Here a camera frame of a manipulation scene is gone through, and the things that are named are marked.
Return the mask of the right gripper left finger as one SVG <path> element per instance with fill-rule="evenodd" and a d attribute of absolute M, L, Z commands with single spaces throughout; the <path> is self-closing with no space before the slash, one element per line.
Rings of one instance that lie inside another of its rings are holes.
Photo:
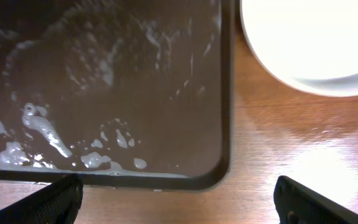
<path fill-rule="evenodd" d="M 72 224 L 83 199 L 83 183 L 68 175 L 0 210 L 0 223 Z"/>

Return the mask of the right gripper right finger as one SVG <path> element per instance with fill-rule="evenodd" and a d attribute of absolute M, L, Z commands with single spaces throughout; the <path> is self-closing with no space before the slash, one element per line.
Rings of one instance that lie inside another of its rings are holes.
<path fill-rule="evenodd" d="M 280 224 L 358 224 L 358 214 L 281 175 L 273 201 Z"/>

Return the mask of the cream white plate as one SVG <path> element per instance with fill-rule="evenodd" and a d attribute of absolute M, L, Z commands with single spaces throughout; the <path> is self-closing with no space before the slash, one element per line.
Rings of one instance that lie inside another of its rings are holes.
<path fill-rule="evenodd" d="M 243 0 L 240 13 L 271 76 L 314 95 L 358 96 L 358 0 Z"/>

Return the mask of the brown plastic tray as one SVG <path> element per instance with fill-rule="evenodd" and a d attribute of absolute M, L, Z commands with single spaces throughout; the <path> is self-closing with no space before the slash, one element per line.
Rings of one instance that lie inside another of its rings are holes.
<path fill-rule="evenodd" d="M 0 1 L 0 180 L 206 190 L 232 154 L 233 1 Z"/>

